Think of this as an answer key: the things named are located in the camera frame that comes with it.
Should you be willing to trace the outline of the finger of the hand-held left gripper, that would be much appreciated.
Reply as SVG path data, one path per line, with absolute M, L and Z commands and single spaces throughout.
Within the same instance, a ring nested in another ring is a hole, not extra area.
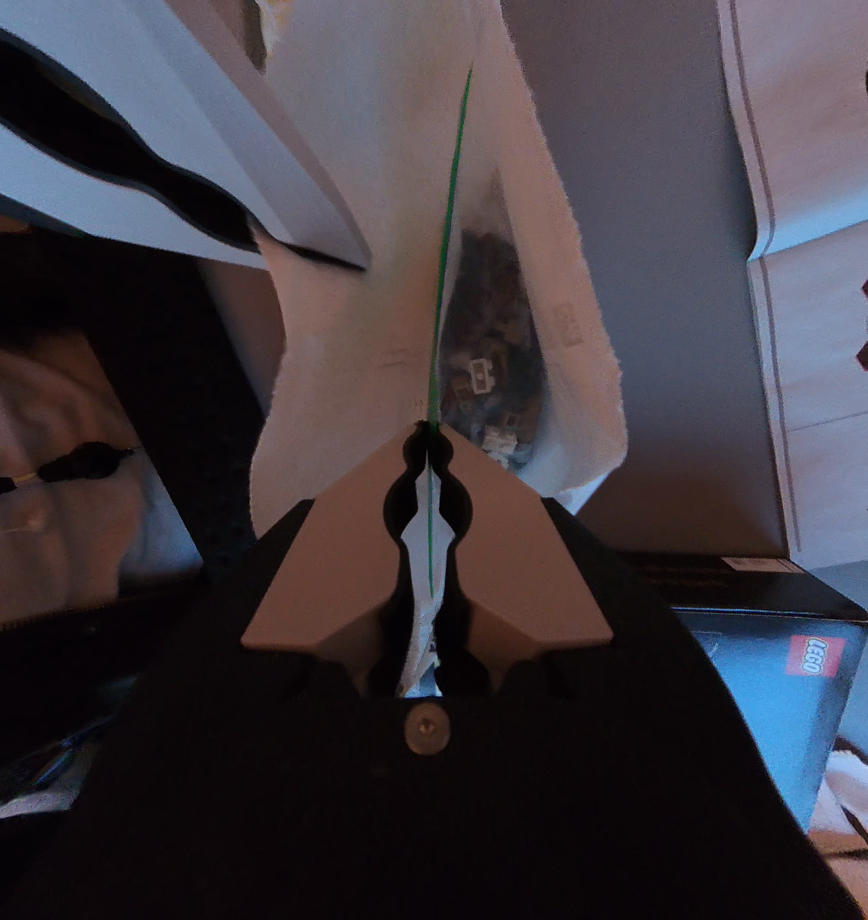
M 67 166 L 0 123 L 0 214 L 257 270 L 258 250 L 233 247 L 195 228 L 165 203 Z
M 0 123 L 259 250 L 366 270 L 335 183 L 210 2 L 0 1 Z

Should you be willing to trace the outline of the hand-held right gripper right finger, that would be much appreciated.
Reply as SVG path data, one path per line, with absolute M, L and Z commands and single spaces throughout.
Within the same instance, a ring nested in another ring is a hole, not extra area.
M 433 631 L 443 696 L 487 696 L 510 670 L 611 644 L 613 630 L 540 494 L 445 423 L 432 436 L 452 532 Z

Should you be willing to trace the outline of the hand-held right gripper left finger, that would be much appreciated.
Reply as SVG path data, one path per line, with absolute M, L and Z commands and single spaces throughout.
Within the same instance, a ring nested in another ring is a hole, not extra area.
M 417 422 L 312 501 L 244 649 L 340 664 L 362 693 L 398 694 L 415 618 L 404 532 L 427 459 L 428 423 Z

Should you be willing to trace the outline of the pile of small toy bricks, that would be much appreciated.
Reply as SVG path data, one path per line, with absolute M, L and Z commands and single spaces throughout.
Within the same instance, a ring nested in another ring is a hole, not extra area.
M 440 419 L 519 474 L 535 453 L 546 371 L 517 250 L 463 230 L 440 337 Z

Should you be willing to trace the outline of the large white paper bag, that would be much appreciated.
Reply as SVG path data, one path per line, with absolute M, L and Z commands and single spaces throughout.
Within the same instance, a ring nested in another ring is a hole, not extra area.
M 252 473 L 258 533 L 428 423 L 440 235 L 471 65 L 480 100 L 493 104 L 487 119 L 546 370 L 532 464 L 514 476 L 566 519 L 569 501 L 579 509 L 624 459 L 620 365 L 501 3 L 297 2 L 269 82 L 355 206 L 372 262 L 354 273 L 320 265 L 257 232 L 286 330 Z M 428 461 L 404 532 L 415 618 L 399 691 L 431 655 L 418 614 Z

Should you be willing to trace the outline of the instruction booklet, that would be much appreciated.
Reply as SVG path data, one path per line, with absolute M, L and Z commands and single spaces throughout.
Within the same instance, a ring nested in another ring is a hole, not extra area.
M 868 559 L 868 1 L 718 3 L 789 554 Z

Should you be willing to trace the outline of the black toy set box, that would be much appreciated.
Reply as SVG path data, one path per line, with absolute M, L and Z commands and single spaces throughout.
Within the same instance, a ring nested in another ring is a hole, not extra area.
M 804 831 L 868 638 L 868 613 L 787 558 L 626 551 L 734 697 Z

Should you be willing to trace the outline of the person's light grey clothing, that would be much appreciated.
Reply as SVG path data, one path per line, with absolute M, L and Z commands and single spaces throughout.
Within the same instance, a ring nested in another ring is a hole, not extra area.
M 85 443 L 131 452 L 108 477 L 34 474 Z M 80 332 L 0 347 L 0 625 L 197 574 L 200 554 Z

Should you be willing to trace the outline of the white paper packet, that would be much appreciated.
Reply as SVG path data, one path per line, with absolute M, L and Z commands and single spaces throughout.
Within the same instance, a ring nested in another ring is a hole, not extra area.
M 823 855 L 868 857 L 868 762 L 858 753 L 831 752 L 808 837 Z

